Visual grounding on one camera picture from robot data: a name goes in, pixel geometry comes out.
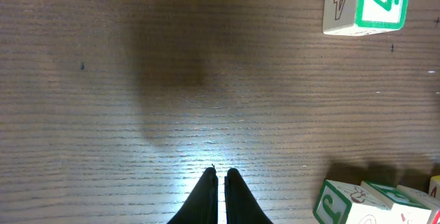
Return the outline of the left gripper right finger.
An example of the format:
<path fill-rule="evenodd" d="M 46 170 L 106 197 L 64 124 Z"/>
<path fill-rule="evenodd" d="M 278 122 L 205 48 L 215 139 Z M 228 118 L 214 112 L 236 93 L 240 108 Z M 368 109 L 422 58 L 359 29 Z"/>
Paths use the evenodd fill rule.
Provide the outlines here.
<path fill-rule="evenodd" d="M 225 176 L 227 224 L 272 224 L 236 168 Z"/>

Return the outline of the cream block with yellow side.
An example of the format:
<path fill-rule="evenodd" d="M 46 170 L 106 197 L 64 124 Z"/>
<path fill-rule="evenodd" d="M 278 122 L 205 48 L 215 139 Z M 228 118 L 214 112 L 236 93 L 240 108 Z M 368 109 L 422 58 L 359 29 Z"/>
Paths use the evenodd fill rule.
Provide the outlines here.
<path fill-rule="evenodd" d="M 325 179 L 313 215 L 319 224 L 385 224 L 391 209 L 362 186 Z"/>

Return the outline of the blue-edged number 3 block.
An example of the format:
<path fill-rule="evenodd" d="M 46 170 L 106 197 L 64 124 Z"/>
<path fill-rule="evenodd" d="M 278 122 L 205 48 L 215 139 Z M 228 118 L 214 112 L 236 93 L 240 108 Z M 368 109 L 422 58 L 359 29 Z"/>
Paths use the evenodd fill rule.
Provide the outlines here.
<path fill-rule="evenodd" d="M 430 178 L 428 194 L 436 199 L 440 198 L 440 175 L 432 176 Z"/>

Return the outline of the red U wooden block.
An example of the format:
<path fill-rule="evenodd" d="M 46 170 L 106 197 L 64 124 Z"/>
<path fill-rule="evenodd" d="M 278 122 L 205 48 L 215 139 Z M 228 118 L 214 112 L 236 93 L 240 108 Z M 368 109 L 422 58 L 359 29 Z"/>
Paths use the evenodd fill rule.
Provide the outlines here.
<path fill-rule="evenodd" d="M 432 210 L 427 224 L 439 224 L 439 199 L 436 199 L 420 190 L 412 189 L 402 185 L 397 185 L 397 189 L 406 193 L 410 197 L 416 199 L 418 202 L 422 203 Z"/>

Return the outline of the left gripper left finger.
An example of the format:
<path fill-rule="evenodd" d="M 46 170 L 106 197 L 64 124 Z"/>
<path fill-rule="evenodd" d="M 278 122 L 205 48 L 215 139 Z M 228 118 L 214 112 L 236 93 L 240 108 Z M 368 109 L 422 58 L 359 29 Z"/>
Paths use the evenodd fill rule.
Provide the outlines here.
<path fill-rule="evenodd" d="M 217 221 L 218 177 L 215 168 L 208 167 L 168 224 L 217 224 Z"/>

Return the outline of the cream wooden block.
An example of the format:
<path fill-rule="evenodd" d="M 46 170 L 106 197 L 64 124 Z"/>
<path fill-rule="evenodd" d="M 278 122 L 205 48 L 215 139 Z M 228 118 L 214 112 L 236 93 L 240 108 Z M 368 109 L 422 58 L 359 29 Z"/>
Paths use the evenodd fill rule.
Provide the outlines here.
<path fill-rule="evenodd" d="M 396 187 L 372 181 L 362 181 L 361 186 L 390 208 L 388 223 L 428 223 L 432 210 Z"/>

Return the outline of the green 4 wooden block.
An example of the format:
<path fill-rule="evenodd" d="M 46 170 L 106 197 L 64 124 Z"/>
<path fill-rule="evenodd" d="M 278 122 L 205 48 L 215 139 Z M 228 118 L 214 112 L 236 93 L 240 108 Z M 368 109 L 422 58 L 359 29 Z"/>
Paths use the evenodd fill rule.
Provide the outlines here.
<path fill-rule="evenodd" d="M 409 0 L 324 0 L 322 32 L 366 36 L 403 28 Z"/>

